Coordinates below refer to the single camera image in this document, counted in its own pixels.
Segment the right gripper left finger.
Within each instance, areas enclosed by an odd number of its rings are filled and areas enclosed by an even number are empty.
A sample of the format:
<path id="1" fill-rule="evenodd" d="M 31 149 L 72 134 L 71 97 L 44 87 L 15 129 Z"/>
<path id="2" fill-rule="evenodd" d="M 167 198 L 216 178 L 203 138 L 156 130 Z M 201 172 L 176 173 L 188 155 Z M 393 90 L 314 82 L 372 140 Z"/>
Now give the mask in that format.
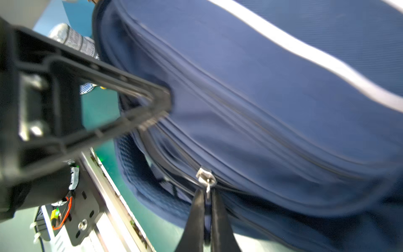
<path id="1" fill-rule="evenodd" d="M 183 235 L 175 252 L 202 252 L 204 249 L 204 191 L 197 190 Z"/>

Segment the blue patterned cloth item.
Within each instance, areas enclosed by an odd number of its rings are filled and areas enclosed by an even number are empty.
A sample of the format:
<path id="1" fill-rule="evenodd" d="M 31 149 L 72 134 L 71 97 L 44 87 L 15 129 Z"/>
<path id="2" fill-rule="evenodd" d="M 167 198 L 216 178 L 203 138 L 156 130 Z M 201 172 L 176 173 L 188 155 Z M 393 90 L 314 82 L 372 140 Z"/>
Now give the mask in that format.
<path id="1" fill-rule="evenodd" d="M 102 87 L 102 86 L 98 86 L 98 85 L 95 85 L 92 83 L 86 83 L 86 84 L 80 85 L 79 93 L 80 93 L 80 95 L 88 94 L 88 93 L 92 92 L 96 87 L 100 87 L 101 89 L 106 89 L 105 87 Z"/>

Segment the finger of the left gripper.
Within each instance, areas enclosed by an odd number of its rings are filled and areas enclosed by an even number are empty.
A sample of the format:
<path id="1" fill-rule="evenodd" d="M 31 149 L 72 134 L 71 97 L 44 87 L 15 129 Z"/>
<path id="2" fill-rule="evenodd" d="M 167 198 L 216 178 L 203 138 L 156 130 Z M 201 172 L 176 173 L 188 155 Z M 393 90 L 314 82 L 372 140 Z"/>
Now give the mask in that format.
<path id="1" fill-rule="evenodd" d="M 79 93 L 85 83 L 147 103 L 87 130 Z M 2 186 L 55 172 L 86 148 L 158 121 L 171 105 L 166 88 L 1 20 Z"/>

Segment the navy blue backpack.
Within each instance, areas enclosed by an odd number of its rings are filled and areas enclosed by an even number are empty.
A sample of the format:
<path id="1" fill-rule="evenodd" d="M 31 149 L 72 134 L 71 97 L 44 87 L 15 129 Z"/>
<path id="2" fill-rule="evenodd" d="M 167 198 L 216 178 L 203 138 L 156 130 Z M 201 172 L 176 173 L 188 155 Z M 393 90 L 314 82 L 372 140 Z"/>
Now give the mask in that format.
<path id="1" fill-rule="evenodd" d="M 403 5 L 101 1 L 102 61 L 172 109 L 115 139 L 126 185 L 185 228 L 197 190 L 234 233 L 305 252 L 403 249 Z"/>

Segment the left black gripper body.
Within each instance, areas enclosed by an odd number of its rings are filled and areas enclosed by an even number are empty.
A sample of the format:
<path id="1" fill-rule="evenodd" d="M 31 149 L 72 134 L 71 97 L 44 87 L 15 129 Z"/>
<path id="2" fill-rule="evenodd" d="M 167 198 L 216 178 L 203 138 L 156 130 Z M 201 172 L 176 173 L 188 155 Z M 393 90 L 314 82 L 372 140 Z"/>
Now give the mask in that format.
<path id="1" fill-rule="evenodd" d="M 14 217 L 18 210 L 52 204 L 64 199 L 79 183 L 79 168 L 65 163 L 51 174 L 11 188 L 1 186 L 1 220 Z"/>

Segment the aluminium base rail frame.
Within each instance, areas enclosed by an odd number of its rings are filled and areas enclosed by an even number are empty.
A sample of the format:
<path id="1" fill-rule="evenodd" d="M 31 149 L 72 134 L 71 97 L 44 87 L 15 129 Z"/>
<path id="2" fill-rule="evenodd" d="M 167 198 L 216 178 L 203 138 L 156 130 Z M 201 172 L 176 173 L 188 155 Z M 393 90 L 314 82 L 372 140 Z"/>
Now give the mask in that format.
<path id="1" fill-rule="evenodd" d="M 154 247 L 116 188 L 95 152 L 90 149 L 80 154 L 78 168 L 83 165 L 93 180 L 102 203 L 96 226 L 79 246 L 72 246 L 66 228 L 54 230 L 51 225 L 51 205 L 38 209 L 30 228 L 34 230 L 34 244 L 43 252 L 152 252 Z M 60 215 L 68 214 L 72 205 L 72 191 Z"/>

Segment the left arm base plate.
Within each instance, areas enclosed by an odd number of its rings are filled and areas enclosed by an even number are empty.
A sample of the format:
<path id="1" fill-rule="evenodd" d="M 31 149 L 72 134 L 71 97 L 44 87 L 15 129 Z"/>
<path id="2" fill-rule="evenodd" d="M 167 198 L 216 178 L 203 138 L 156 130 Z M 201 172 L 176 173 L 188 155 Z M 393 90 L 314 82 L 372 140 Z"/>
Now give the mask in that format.
<path id="1" fill-rule="evenodd" d="M 79 246 L 96 226 L 102 203 L 93 180 L 83 165 L 79 166 L 79 181 L 72 193 L 69 217 L 64 223 L 72 246 Z"/>

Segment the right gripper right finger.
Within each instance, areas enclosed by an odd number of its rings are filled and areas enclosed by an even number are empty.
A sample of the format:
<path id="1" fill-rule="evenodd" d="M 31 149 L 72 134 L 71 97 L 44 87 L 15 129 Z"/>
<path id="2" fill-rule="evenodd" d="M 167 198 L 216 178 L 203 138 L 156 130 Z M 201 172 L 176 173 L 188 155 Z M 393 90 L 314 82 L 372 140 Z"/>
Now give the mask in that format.
<path id="1" fill-rule="evenodd" d="M 212 252 L 241 252 L 235 239 L 231 223 L 222 197 L 215 189 L 211 192 L 212 224 L 211 224 L 211 251 Z"/>

